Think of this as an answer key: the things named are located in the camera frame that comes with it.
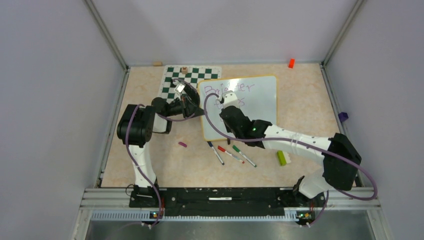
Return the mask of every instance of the orange block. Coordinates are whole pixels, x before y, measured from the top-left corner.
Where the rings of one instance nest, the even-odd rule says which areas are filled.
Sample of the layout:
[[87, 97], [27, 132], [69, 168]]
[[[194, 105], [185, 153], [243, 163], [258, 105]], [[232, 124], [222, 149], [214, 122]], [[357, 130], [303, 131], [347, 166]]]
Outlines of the orange block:
[[295, 66], [295, 59], [292, 58], [290, 59], [290, 63], [288, 64], [288, 67], [292, 69], [294, 66]]

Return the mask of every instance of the green and white checkered board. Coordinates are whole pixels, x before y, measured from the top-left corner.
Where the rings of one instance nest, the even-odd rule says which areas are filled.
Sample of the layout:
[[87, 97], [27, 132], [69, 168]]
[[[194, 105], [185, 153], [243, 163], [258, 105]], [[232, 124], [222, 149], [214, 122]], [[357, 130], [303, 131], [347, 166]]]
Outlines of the green and white checkered board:
[[[187, 74], [181, 72], [182, 67], [188, 68]], [[219, 66], [166, 65], [157, 96], [166, 99], [166, 102], [170, 103], [176, 98], [175, 85], [172, 83], [173, 79], [184, 79], [184, 81], [197, 88], [200, 81], [220, 79], [221, 72], [222, 68]]]

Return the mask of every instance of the whiteboard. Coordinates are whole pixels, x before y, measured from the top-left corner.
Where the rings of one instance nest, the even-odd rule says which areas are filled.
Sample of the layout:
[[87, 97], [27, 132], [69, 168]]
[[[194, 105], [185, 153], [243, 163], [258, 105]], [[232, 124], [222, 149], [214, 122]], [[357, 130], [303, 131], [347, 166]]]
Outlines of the whiteboard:
[[[277, 124], [277, 78], [273, 75], [253, 76], [230, 79], [203, 80], [197, 85], [200, 95], [200, 106], [203, 108], [205, 98], [210, 93], [221, 95], [233, 91], [238, 98], [240, 109], [250, 120], [265, 120]], [[211, 96], [207, 100], [207, 114], [221, 132], [226, 133], [226, 127], [220, 118], [223, 105]], [[224, 140], [209, 124], [206, 117], [201, 116], [203, 138], [206, 141]]]

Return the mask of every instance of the blue marker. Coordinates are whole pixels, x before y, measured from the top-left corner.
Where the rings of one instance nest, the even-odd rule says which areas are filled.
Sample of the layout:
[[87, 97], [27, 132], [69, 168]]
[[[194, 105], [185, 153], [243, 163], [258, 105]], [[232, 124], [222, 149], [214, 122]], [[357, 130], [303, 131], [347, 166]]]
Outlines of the blue marker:
[[222, 165], [224, 165], [224, 161], [223, 159], [220, 157], [220, 155], [218, 154], [218, 152], [215, 150], [214, 146], [212, 145], [212, 142], [208, 141], [207, 144], [209, 144], [210, 148], [213, 150], [213, 152], [215, 153], [215, 155], [218, 157], [219, 161], [221, 162]]

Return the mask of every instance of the beige tabletop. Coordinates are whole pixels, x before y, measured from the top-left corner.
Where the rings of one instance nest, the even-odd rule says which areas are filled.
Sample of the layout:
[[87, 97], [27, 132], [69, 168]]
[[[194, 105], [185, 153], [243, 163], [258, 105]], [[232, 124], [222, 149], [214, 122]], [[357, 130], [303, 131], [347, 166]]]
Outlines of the beige tabletop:
[[[222, 78], [275, 75], [278, 79], [278, 125], [312, 136], [332, 137], [338, 132], [336, 119], [317, 63], [221, 65]], [[157, 97], [164, 67], [132, 67], [119, 119], [128, 104], [149, 105]], [[187, 148], [178, 145], [187, 144]], [[234, 152], [226, 141], [214, 141]], [[236, 146], [251, 158], [241, 164], [221, 152], [221, 165], [204, 141], [200, 118], [174, 122], [170, 134], [154, 134], [150, 158], [160, 187], [292, 187], [298, 178], [319, 168], [313, 161], [290, 154], [291, 163], [280, 166], [276, 150]], [[102, 187], [126, 187], [135, 181], [134, 169], [125, 145], [112, 140]]]

